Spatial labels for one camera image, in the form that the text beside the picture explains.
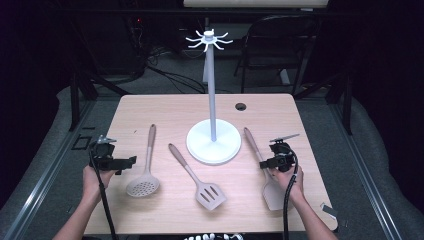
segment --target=kitchen utensil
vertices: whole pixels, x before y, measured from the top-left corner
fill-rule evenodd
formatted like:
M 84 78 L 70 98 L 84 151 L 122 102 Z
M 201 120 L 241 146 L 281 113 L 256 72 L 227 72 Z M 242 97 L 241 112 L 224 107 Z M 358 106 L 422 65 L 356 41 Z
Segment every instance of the kitchen utensil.
M 145 197 L 152 194 L 159 187 L 159 180 L 150 173 L 150 163 L 152 161 L 153 142 L 156 135 L 156 125 L 152 124 L 149 130 L 147 144 L 146 166 L 141 177 L 134 179 L 127 186 L 127 194 L 132 197 Z
M 246 134 L 247 140 L 249 141 L 253 150 L 255 150 L 256 156 L 258 156 L 259 161 L 264 161 L 250 130 L 245 127 L 244 133 Z M 265 198 L 269 210 L 274 211 L 283 209 L 285 192 L 280 187 L 280 184 L 271 176 L 268 169 L 262 170 L 265 174 L 265 184 L 263 186 L 262 195 Z
M 174 157 L 178 160 L 178 162 L 181 163 L 181 165 L 190 174 L 190 176 L 196 183 L 197 191 L 195 196 L 200 204 L 202 204 L 208 210 L 213 210 L 225 200 L 227 200 L 224 193 L 221 191 L 221 189 L 219 189 L 218 185 L 214 183 L 204 183 L 197 178 L 197 176 L 191 170 L 190 166 L 187 164 L 181 153 L 173 144 L 170 143 L 168 147 Z

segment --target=spatula handle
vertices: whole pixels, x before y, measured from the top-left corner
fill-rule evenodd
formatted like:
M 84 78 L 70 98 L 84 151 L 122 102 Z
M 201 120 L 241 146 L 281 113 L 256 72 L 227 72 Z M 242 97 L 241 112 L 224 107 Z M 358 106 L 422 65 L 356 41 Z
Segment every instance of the spatula handle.
M 153 142 L 155 141 L 155 136 L 156 136 L 156 125 L 152 124 L 150 126 L 150 130 L 149 130 L 149 140 L 147 143 L 147 147 L 153 147 Z
M 255 139 L 253 139 L 252 133 L 247 127 L 244 128 L 244 134 L 246 134 L 247 140 L 249 141 L 250 145 L 253 147 L 253 150 L 255 150 L 255 153 L 258 156 L 259 161 L 262 162 L 264 159 L 262 158 L 262 155 L 259 152 L 259 148 L 256 145 Z
M 178 162 L 181 163 L 181 165 L 185 168 L 187 166 L 187 162 L 181 155 L 180 151 L 174 146 L 174 144 L 170 143 L 168 144 L 169 150 L 171 150 L 171 153 L 174 155 L 174 157 L 178 160 Z

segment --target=small black object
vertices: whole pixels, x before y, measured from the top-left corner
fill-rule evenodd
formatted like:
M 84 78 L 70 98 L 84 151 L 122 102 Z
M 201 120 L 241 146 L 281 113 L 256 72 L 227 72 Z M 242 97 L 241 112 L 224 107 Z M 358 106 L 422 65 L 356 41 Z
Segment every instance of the small black object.
M 114 159 L 112 154 L 115 146 L 110 144 L 111 142 L 115 142 L 115 140 L 100 136 L 97 141 L 90 144 L 89 165 L 93 167 L 95 164 L 96 168 L 102 171 L 118 170 L 115 174 L 121 175 L 122 170 L 132 168 L 132 165 L 136 163 L 137 156 L 128 159 Z
M 278 168 L 280 172 L 287 172 L 292 164 L 295 163 L 294 154 L 290 146 L 283 140 L 275 140 L 275 144 L 269 145 L 274 157 L 266 161 L 260 162 L 259 167 L 264 168 Z

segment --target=gray spatula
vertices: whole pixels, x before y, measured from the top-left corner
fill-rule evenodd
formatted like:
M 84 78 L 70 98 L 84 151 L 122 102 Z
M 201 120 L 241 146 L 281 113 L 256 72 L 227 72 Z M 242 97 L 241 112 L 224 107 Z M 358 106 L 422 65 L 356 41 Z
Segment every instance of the gray spatula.
M 225 202 L 225 200 L 227 200 L 224 193 L 221 191 L 221 189 L 219 189 L 218 185 L 214 183 L 204 183 L 197 178 L 181 153 L 173 144 L 170 143 L 168 147 L 174 157 L 178 160 L 178 162 L 181 163 L 181 165 L 190 174 L 191 178 L 193 178 L 194 182 L 196 183 L 197 191 L 195 196 L 200 204 L 202 204 L 208 210 L 213 210 L 221 203 Z
M 244 128 L 244 133 L 246 134 L 247 140 L 255 150 L 256 156 L 258 156 L 259 161 L 263 161 L 261 153 L 259 152 L 258 146 L 256 145 L 255 140 L 253 139 L 252 133 L 250 133 L 248 128 Z M 265 198 L 266 204 L 268 205 L 269 210 L 281 210 L 284 208 L 284 191 L 280 187 L 280 184 L 274 180 L 274 178 L 269 173 L 268 169 L 262 169 L 265 174 L 265 184 L 263 187 L 262 195 Z

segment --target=black cable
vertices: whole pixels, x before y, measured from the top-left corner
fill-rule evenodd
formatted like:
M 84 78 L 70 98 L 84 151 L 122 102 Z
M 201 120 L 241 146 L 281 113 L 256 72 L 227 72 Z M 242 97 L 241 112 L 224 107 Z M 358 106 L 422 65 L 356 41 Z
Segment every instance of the black cable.
M 133 81 L 139 79 L 141 76 L 143 76 L 143 74 L 144 74 L 144 71 L 143 72 L 134 72 L 131 75 L 129 75 L 128 77 L 117 79 L 117 80 L 112 80 L 110 78 L 107 79 L 107 76 L 103 76 L 103 78 L 106 79 L 108 82 L 114 84 L 114 85 L 119 85 L 119 84 L 133 82 Z
M 94 160 L 93 160 L 93 156 L 91 155 L 91 151 L 89 151 L 89 154 L 90 154 L 91 165 L 93 165 L 93 169 L 94 169 L 94 172 L 96 173 L 97 180 L 99 180 L 100 196 L 102 198 L 103 208 L 105 209 L 107 222 L 109 224 L 110 234 L 112 235 L 113 240 L 119 240 L 119 237 L 118 237 L 118 235 L 116 235 L 116 232 L 115 232 L 115 227 L 113 225 L 112 216 L 110 214 L 109 204 L 107 202 L 107 197 L 106 197 L 105 185 L 103 184 L 102 178 L 100 177 L 99 169 L 97 169 L 96 164 L 94 164 Z
M 147 58 L 148 62 L 153 65 L 153 66 L 157 66 L 158 65 L 158 58 L 160 57 L 160 55 L 165 54 L 165 53 L 171 53 L 172 51 L 169 50 L 166 47 L 155 47 L 154 49 L 152 49 L 149 53 L 149 57 Z
M 215 92 L 223 92 L 223 93 L 233 94 L 233 92 L 232 92 L 232 91 L 230 91 L 230 90 L 219 89 L 219 88 L 216 88 L 216 89 L 215 89 Z
M 176 73 L 165 72 L 165 71 L 159 70 L 157 68 L 154 68 L 152 66 L 147 66 L 147 68 L 158 73 L 158 74 L 160 74 L 160 75 L 162 75 L 162 76 L 164 76 L 164 77 L 166 77 L 166 78 L 168 78 L 168 80 L 171 81 L 171 83 L 175 86 L 176 89 L 178 89 L 178 91 L 180 91 L 180 93 L 184 93 L 184 92 L 181 89 L 178 88 L 178 86 L 175 84 L 175 82 L 182 84 L 186 87 L 189 87 L 189 88 L 193 89 L 194 91 L 196 91 L 198 93 L 201 93 L 201 94 L 206 93 L 205 87 L 192 78 L 182 76 L 182 75 L 176 74 Z M 197 85 L 197 87 L 194 86 L 191 83 L 188 83 L 186 80 L 189 80 L 189 81 L 195 83 Z
M 288 208 L 288 204 L 289 204 L 290 191 L 293 187 L 293 184 L 296 182 L 299 163 L 298 163 L 298 160 L 297 160 L 297 155 L 293 151 L 293 149 L 291 149 L 289 147 L 285 147 L 285 146 L 282 146 L 282 147 L 287 148 L 289 151 L 291 151 L 293 153 L 293 160 L 294 160 L 293 176 L 290 178 L 289 184 L 288 184 L 287 189 L 286 189 L 286 193 L 285 193 L 285 196 L 284 196 L 284 208 L 283 208 L 283 221 L 284 221 L 283 239 L 289 240 L 289 223 L 288 223 L 288 217 L 287 217 L 287 211 L 288 211 L 287 208 Z
M 188 53 L 187 53 L 187 50 L 182 50 L 181 52 L 182 52 L 182 53 L 184 53 L 184 55 L 185 55 L 186 57 L 191 58 L 191 59 L 199 58 L 199 57 L 201 57 L 201 56 L 203 56 L 203 55 L 205 54 L 205 53 L 202 51 L 201 53 L 197 54 L 196 56 L 190 56 L 190 54 L 188 54 Z

